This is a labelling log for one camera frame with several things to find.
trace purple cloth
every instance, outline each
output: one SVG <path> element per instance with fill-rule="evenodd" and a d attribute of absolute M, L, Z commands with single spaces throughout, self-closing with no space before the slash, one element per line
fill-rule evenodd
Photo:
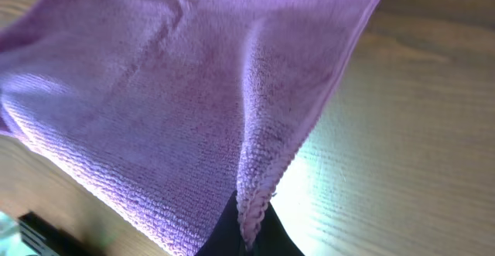
<path fill-rule="evenodd" d="M 237 188 L 247 245 L 378 0 L 40 0 L 0 34 L 0 128 L 166 251 Z"/>

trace towel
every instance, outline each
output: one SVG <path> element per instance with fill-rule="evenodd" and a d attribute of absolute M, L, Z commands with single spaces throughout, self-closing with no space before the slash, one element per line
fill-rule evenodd
<path fill-rule="evenodd" d="M 250 247 L 377 2 L 39 0 L 0 33 L 0 129 L 170 254 L 237 190 Z"/>

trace fabric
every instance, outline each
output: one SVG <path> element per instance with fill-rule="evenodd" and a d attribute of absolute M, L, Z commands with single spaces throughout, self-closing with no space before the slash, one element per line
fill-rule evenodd
<path fill-rule="evenodd" d="M 40 0 L 0 34 L 0 128 L 175 255 L 237 190 L 249 247 L 377 2 Z"/>

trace wooden surface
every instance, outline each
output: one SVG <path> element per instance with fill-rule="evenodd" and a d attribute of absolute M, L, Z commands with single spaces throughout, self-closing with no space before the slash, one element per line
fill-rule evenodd
<path fill-rule="evenodd" d="M 0 25 L 33 1 L 0 0 Z M 18 142 L 0 169 L 0 210 L 163 254 Z M 273 204 L 306 255 L 494 255 L 495 0 L 383 0 Z"/>

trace wooden table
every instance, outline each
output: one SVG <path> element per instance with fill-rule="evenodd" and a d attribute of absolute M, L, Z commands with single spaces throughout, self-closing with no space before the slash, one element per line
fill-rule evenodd
<path fill-rule="evenodd" d="M 0 0 L 0 25 L 33 1 Z M 0 167 L 0 210 L 163 254 L 17 141 Z M 495 0 L 383 0 L 273 204 L 306 255 L 493 255 Z"/>

